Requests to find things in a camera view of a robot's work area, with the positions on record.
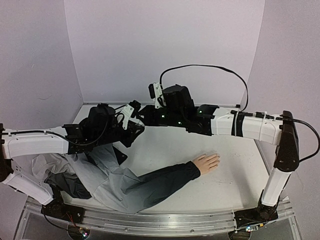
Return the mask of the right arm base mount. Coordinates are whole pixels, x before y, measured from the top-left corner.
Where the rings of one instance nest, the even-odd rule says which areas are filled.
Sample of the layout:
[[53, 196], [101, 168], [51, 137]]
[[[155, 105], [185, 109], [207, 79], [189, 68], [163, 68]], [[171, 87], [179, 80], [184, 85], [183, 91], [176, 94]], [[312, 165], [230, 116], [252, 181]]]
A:
[[243, 230], [247, 227], [260, 224], [265, 225], [271, 221], [278, 219], [277, 207], [279, 205], [280, 198], [278, 197], [275, 205], [267, 206], [262, 203], [263, 193], [264, 190], [261, 192], [257, 207], [237, 210], [234, 213], [236, 230]]

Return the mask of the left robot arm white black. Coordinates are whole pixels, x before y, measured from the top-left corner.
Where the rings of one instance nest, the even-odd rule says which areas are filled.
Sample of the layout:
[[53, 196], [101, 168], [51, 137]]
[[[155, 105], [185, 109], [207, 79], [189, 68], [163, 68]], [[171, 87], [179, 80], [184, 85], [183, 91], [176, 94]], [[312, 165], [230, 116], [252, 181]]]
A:
[[121, 142], [130, 147], [144, 131], [132, 121], [141, 104], [132, 101], [113, 108], [106, 103], [92, 107], [87, 118], [79, 124], [37, 130], [12, 130], [0, 128], [0, 181], [32, 197], [56, 218], [64, 218], [67, 206], [55, 198], [52, 188], [13, 161], [16, 157], [40, 154], [79, 154], [94, 147]]

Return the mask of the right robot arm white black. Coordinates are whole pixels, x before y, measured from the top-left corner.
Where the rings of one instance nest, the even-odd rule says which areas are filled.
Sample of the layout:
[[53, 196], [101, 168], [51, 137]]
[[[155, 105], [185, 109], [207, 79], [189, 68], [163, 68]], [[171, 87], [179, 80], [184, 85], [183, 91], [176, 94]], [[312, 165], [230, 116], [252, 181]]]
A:
[[269, 115], [249, 113], [218, 105], [195, 106], [187, 87], [174, 85], [161, 89], [150, 84], [153, 105], [144, 106], [136, 117], [146, 126], [180, 127], [206, 136], [234, 136], [276, 146], [275, 161], [259, 203], [274, 207], [290, 175], [299, 166], [299, 140], [291, 112]]

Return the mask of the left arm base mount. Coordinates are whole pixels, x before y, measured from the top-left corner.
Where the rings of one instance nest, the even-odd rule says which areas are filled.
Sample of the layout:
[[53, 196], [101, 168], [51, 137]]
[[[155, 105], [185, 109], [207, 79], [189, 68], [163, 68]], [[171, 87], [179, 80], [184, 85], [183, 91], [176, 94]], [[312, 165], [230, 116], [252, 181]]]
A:
[[[41, 214], [52, 226], [64, 230], [72, 240], [86, 240], [90, 230], [79, 226], [83, 222], [85, 209], [83, 207], [66, 204], [58, 189], [53, 190], [53, 200], [47, 205], [42, 205]], [[59, 226], [48, 219], [48, 217], [68, 221], [67, 227]]]

